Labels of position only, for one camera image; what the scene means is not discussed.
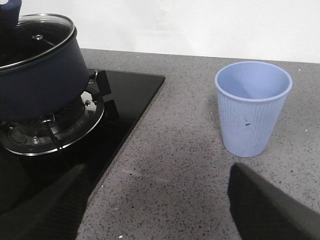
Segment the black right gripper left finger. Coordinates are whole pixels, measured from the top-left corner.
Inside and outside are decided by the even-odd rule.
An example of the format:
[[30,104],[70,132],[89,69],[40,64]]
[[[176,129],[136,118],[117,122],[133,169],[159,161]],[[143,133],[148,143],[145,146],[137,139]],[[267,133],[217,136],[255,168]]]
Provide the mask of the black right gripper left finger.
[[88,200],[88,170],[79,164],[19,207],[0,215],[2,240],[74,240]]

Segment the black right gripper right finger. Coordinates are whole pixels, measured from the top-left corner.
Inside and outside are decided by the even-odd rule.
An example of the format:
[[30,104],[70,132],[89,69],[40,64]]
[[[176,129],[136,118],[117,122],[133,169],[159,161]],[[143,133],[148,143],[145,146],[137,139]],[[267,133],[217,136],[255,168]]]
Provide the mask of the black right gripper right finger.
[[230,213],[243,240],[318,240],[319,213],[237,162],[228,182]]

